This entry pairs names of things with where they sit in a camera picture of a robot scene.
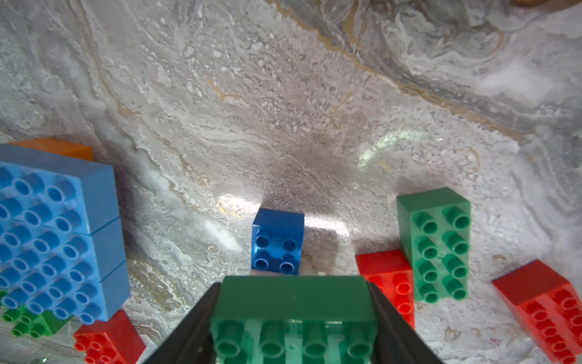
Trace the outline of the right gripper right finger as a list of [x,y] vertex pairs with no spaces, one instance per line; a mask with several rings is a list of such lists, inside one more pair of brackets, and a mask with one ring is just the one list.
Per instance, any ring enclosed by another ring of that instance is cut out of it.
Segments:
[[380,289],[368,282],[378,331],[371,363],[443,364]]

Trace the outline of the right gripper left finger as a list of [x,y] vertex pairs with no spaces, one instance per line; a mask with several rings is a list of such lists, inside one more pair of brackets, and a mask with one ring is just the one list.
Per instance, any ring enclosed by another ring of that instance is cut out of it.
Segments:
[[220,282],[213,283],[145,363],[216,363],[210,318],[220,288]]

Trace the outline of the dark blue brick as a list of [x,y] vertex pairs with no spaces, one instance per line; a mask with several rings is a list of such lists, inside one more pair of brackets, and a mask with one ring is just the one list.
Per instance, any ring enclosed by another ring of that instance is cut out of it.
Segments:
[[260,208],[253,221],[251,269],[298,275],[305,215]]

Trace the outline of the small green brick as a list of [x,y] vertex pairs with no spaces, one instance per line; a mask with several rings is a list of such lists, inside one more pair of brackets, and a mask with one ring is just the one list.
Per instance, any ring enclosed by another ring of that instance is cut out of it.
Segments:
[[30,335],[32,338],[53,336],[71,320],[70,318],[65,320],[56,318],[50,310],[37,315],[30,312],[26,306],[9,309],[1,303],[1,309],[4,309],[3,314],[1,314],[2,319],[14,325],[11,333],[16,337],[25,335]]

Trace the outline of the orange brick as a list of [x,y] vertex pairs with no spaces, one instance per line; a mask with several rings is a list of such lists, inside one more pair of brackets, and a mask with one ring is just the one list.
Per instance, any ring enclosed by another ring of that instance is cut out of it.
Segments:
[[51,137],[15,141],[11,142],[11,145],[53,153],[61,156],[67,156],[75,159],[83,159],[91,162],[94,161],[92,147],[64,140],[58,140]]

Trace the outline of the light blue brick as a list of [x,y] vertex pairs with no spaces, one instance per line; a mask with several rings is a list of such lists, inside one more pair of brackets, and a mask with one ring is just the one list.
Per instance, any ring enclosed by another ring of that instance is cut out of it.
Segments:
[[112,166],[1,145],[1,220],[92,234],[119,216]]
[[21,279],[37,271],[49,278],[101,281],[125,259],[118,218],[92,234],[1,222],[1,270],[13,268]]
[[68,275],[50,278],[38,269],[22,273],[1,271],[3,306],[25,306],[34,314],[50,311],[61,320],[76,317],[85,325],[107,322],[130,297],[127,263],[124,261],[101,281],[75,282]]

